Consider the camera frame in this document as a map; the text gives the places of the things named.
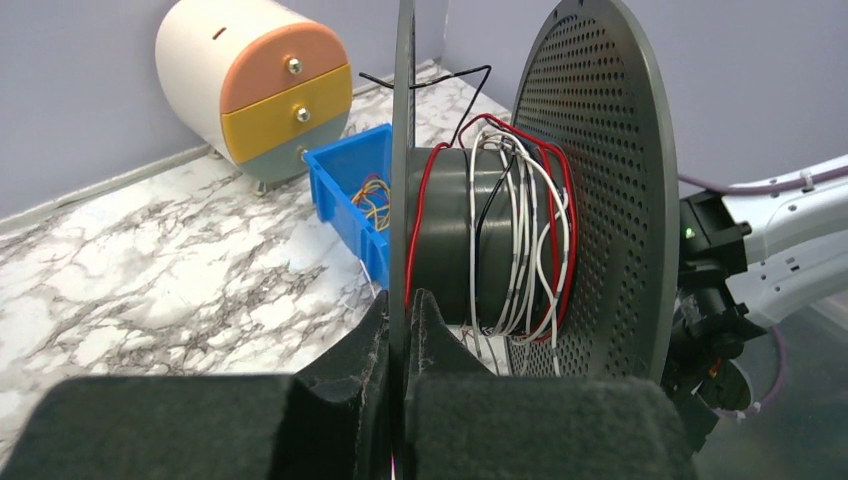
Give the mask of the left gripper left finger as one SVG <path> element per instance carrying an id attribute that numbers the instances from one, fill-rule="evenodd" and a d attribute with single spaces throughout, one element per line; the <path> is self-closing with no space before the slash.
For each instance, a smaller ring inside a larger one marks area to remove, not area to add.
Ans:
<path id="1" fill-rule="evenodd" d="M 293 374 L 89 376 L 38 403 L 5 479 L 387 479 L 388 296 Z"/>

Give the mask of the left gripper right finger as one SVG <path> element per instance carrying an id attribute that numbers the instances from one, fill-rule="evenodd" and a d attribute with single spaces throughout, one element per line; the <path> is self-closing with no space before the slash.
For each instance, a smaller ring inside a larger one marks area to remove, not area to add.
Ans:
<path id="1" fill-rule="evenodd" d="M 410 308 L 402 470 L 408 479 L 692 479 L 672 403 L 641 379 L 498 376 Z"/>

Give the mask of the black cable spool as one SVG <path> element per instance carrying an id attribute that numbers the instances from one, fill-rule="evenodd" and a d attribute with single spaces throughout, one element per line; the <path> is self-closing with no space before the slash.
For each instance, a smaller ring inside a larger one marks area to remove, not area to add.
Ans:
<path id="1" fill-rule="evenodd" d="M 415 5 L 400 5 L 390 178 L 390 373 L 397 476 L 410 308 L 498 376 L 634 378 L 659 388 L 679 227 L 668 104 L 620 1 L 563 1 L 523 67 L 512 122 L 463 117 L 415 143 Z"/>

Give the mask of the blue plastic bin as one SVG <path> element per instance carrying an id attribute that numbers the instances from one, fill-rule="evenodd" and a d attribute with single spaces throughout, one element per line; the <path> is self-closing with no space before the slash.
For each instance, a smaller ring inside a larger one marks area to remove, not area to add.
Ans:
<path id="1" fill-rule="evenodd" d="M 379 230 L 367 217 L 366 204 L 355 203 L 354 196 L 371 180 L 390 182 L 391 150 L 392 126 L 386 123 L 303 155 L 318 219 L 334 228 L 384 289 L 389 287 L 389 230 Z"/>

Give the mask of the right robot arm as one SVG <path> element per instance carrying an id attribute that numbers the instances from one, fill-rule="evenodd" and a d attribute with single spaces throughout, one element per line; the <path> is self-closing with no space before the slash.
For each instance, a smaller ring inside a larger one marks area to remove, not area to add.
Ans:
<path id="1" fill-rule="evenodd" d="M 758 413 L 736 365 L 799 309 L 847 288 L 847 159 L 763 180 L 699 181 L 680 203 L 678 290 L 661 385 L 690 452 L 723 417 Z"/>

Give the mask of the round cream drawer cabinet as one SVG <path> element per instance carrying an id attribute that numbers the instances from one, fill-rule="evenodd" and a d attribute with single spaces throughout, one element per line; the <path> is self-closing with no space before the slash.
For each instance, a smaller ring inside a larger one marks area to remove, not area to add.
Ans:
<path id="1" fill-rule="evenodd" d="M 178 1 L 154 54 L 179 120 L 259 193 L 304 175 L 304 153 L 347 124 L 353 75 L 343 42 L 276 1 Z"/>

